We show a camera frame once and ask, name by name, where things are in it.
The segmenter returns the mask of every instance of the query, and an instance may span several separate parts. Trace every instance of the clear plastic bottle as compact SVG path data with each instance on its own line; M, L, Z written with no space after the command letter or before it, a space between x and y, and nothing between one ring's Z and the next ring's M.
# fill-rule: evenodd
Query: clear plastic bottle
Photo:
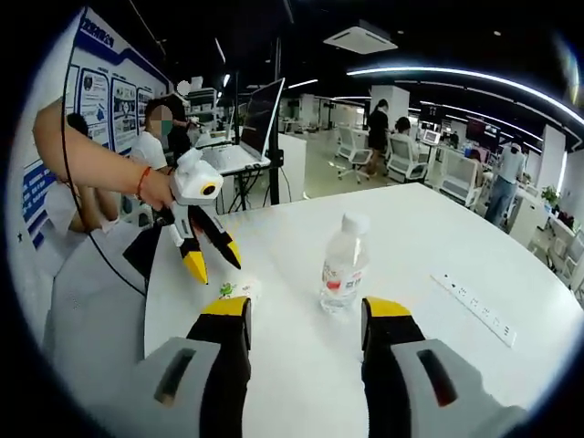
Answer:
M367 216L345 213L340 231L328 242L320 305L329 313L345 311L355 301L369 263L366 242L369 226Z

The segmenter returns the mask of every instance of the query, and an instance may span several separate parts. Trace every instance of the electrical outlet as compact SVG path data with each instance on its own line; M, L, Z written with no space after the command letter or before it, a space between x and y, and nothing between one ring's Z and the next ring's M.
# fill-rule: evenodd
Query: electrical outlet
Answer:
M452 294L463 306L470 310L509 348L513 348L516 340L516 331L506 324L491 308L481 304L473 291L460 284L447 274L431 276L440 286Z

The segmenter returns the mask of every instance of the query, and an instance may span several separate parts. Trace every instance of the ceiling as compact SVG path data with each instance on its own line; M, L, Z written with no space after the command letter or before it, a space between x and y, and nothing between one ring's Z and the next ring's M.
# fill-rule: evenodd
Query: ceiling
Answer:
M518 89L460 75L401 72L348 77L347 71L380 66L432 66L479 71L537 89L570 107L568 81L563 73L565 53L558 41L567 42L576 59L582 59L584 38L567 20L568 9L541 8L533 3L493 0L488 5L468 1L393 2L388 0L237 0L226 2L165 2L133 0L154 38L139 19L130 0L99 1L93 7L125 39L178 82L203 76L204 85L220 88L226 72L239 72L239 89L266 84L274 78L274 41L281 38L281 76L287 84L317 78L318 83L291 89L291 96L362 96L373 84L422 81L444 85L398 82L411 92L411 106L420 100L448 104L508 121L541 136L545 117L525 109L521 102L547 114L584 139L584 126L565 112ZM558 11L559 21L554 16ZM324 39L363 19L389 34L398 48L359 55L322 43ZM216 48L221 45L224 64ZM470 91L481 89L513 102ZM233 96L235 81L225 95ZM568 149L578 143L570 133Z

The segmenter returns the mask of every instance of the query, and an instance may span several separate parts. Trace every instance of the hand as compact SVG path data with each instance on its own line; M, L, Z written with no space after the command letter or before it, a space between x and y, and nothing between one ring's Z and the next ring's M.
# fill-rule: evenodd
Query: hand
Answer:
M171 207L174 197L171 192L171 177L160 172L150 171L142 180L140 197L156 211Z

